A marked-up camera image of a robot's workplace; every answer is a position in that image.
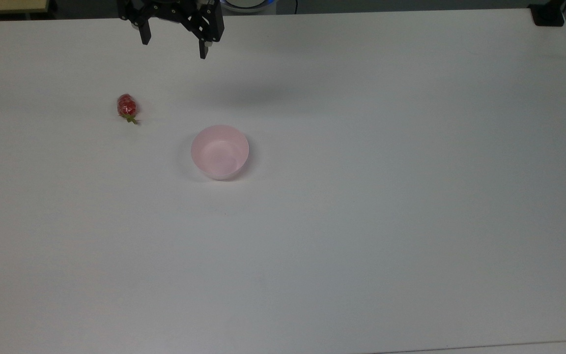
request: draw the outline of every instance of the table surface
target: table surface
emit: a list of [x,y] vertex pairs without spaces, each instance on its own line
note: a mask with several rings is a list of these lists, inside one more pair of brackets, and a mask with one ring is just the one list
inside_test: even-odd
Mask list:
[[[429,354],[429,351],[408,352]],[[433,354],[566,354],[566,342],[434,350]]]
[[[225,21],[206,60],[160,20],[0,23],[0,354],[566,341],[566,27]],[[189,155],[220,123],[233,181]]]

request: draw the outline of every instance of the pink bowl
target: pink bowl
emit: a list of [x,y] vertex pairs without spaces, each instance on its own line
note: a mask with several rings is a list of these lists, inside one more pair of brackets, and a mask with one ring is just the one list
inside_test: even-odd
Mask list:
[[191,159],[212,179],[228,179],[239,173],[249,154],[248,140],[228,125],[213,125],[199,132],[191,143]]

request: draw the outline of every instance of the black robotic arm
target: black robotic arm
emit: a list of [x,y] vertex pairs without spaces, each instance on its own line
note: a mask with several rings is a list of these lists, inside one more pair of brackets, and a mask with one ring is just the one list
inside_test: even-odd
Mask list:
[[119,18],[129,20],[139,29],[143,44],[150,42],[151,17],[182,24],[198,38],[202,59],[224,31],[220,0],[144,0],[139,9],[132,0],[117,0],[117,11]]

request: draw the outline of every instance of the red strawberry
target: red strawberry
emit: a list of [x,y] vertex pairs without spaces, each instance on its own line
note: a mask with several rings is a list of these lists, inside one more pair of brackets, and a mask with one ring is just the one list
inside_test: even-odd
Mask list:
[[125,118],[128,123],[139,124],[139,121],[135,119],[135,116],[137,116],[137,103],[129,94],[122,94],[117,99],[117,113]]

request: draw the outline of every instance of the black bracket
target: black bracket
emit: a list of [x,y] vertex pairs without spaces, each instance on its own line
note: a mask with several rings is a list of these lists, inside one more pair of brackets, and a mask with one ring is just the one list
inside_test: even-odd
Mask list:
[[565,19],[560,10],[563,2],[565,0],[550,0],[545,5],[528,6],[528,9],[532,11],[534,24],[543,27],[562,27],[565,24]]
[[132,0],[117,0],[117,13],[119,18],[129,20],[139,29],[144,45],[150,42],[148,20],[151,17],[182,24],[198,38],[202,59],[224,32],[220,0],[144,0],[140,9],[135,8]]

